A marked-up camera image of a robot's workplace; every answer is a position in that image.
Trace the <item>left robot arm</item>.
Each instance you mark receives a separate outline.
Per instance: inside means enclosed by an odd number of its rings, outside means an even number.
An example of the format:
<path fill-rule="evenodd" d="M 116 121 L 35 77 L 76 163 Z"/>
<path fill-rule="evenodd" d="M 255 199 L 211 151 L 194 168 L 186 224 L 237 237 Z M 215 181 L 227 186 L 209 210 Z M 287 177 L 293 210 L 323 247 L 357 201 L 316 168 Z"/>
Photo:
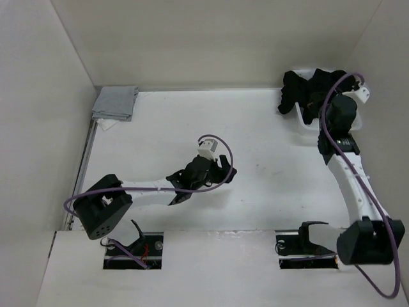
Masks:
<path fill-rule="evenodd" d="M 73 215 L 89 239 L 106 241 L 105 269 L 159 269 L 162 251 L 155 249 L 155 240 L 141 230 L 135 219 L 130 223 L 137 234 L 124 234 L 121 220 L 126 213 L 133 205 L 181 204 L 193 194 L 210 192 L 230 183 L 236 173 L 233 161 L 225 155 L 217 159 L 197 155 L 185 168 L 156 182 L 131 184 L 108 174 L 72 198 Z"/>

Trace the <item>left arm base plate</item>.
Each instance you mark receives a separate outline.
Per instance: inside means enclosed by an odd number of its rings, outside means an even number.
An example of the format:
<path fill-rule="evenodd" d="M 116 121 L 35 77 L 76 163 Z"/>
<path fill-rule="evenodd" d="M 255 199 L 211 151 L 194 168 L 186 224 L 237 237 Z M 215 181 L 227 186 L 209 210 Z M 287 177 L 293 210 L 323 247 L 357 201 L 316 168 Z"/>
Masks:
<path fill-rule="evenodd" d="M 163 233 L 145 233 L 146 240 L 134 252 L 134 256 L 147 265 L 148 270 L 161 270 L 164 245 Z M 144 270 L 137 262 L 126 255 L 108 239 L 101 239 L 105 249 L 103 269 L 105 270 Z"/>

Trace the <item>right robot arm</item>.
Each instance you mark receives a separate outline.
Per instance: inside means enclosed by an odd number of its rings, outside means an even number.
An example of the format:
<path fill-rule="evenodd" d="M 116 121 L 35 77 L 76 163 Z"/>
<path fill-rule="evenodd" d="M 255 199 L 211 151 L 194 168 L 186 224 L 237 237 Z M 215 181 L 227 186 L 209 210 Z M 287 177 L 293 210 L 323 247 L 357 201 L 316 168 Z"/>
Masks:
<path fill-rule="evenodd" d="M 357 103 L 346 95 L 333 96 L 323 108 L 318 150 L 332 172 L 347 207 L 349 227 L 334 228 L 326 222 L 304 222 L 298 229 L 297 247 L 304 253 L 337 253 L 345 265 L 387 265 L 394 260 L 405 234 L 400 220 L 393 220 L 381 205 L 363 170 L 360 151 L 350 129 Z"/>

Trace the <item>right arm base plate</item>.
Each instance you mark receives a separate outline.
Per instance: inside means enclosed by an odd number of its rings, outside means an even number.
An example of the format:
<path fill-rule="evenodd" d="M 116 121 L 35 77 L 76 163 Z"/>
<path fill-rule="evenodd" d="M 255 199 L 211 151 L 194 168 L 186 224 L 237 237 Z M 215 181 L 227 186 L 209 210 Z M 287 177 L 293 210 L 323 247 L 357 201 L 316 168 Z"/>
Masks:
<path fill-rule="evenodd" d="M 335 253 L 312 243 L 301 243 L 296 233 L 276 235 L 280 269 L 338 269 Z"/>

